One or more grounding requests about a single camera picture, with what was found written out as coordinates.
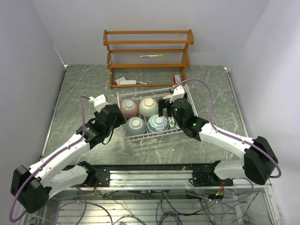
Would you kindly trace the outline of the teal pattern cream bowl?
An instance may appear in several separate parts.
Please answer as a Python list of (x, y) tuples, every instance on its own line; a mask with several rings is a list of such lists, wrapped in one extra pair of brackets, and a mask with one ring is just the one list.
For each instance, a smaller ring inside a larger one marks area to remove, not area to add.
[(143, 116), (151, 117), (158, 113), (158, 103), (155, 99), (147, 97), (139, 103), (139, 112)]

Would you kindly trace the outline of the blue floral white bowl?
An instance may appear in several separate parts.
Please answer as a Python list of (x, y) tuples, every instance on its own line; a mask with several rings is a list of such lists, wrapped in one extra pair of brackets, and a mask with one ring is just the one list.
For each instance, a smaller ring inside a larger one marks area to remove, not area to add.
[(169, 129), (169, 120), (165, 116), (159, 117), (155, 114), (148, 119), (147, 127), (152, 133), (166, 131)]

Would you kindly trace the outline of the white wire dish rack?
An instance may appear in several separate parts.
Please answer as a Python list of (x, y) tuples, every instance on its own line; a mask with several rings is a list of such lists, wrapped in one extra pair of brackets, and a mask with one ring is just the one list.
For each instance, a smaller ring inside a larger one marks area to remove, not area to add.
[[(192, 105), (193, 112), (195, 115), (197, 114), (195, 104), (193, 102), (193, 99), (191, 97), (190, 90), (188, 88), (188, 85), (182, 86), (186, 96), (187, 96), (187, 101)], [(132, 92), (132, 93), (117, 93), (117, 100), (118, 100), (118, 105), (120, 105), (120, 102), (125, 99), (131, 99), (137, 103), (137, 105), (140, 104), (142, 100), (145, 98), (152, 98), (154, 99), (157, 103), (159, 102), (160, 99), (168, 95), (169, 88), (162, 88), (162, 89), (155, 89), (155, 90), (145, 90), (145, 91), (139, 91), (139, 92)], [(134, 141), (139, 141), (139, 140), (146, 140), (150, 138), (157, 138), (157, 137), (162, 137), (162, 136), (167, 136), (167, 135), (174, 135), (174, 134), (180, 134), (183, 133), (182, 130), (179, 130), (178, 127), (172, 128), (171, 125), (166, 131), (160, 131), (160, 132), (151, 132), (148, 129), (147, 123), (149, 120), (149, 116), (144, 116), (140, 112), (136, 115), (137, 117), (140, 117), (145, 123), (146, 123), (146, 132), (141, 135), (129, 135), (126, 132), (125, 125), (122, 125), (122, 138), (125, 143), (128, 142), (134, 142)]]

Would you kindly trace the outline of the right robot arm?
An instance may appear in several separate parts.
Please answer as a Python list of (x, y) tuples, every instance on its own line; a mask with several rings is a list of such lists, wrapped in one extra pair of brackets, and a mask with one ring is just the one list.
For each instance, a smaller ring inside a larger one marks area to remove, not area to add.
[(236, 161), (218, 161), (212, 171), (207, 173), (207, 181), (218, 185), (222, 180), (247, 178), (251, 182), (264, 185), (278, 165), (278, 160), (269, 144), (261, 136), (243, 137), (213, 126), (208, 120), (194, 114), (186, 98), (173, 102), (161, 99), (158, 114), (163, 110), (172, 116), (183, 133), (191, 139), (214, 144), (239, 157)]

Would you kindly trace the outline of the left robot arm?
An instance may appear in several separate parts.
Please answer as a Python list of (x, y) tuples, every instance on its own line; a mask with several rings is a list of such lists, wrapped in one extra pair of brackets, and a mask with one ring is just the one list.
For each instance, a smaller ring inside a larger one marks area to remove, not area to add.
[(26, 212), (38, 211), (68, 187), (91, 186), (95, 182), (96, 171), (89, 163), (79, 163), (70, 170), (65, 167), (76, 157), (103, 144), (115, 128), (125, 124), (125, 118), (116, 104), (106, 104), (94, 115), (56, 151), (28, 168), (21, 165), (14, 170), (10, 192), (14, 202), (19, 202)]

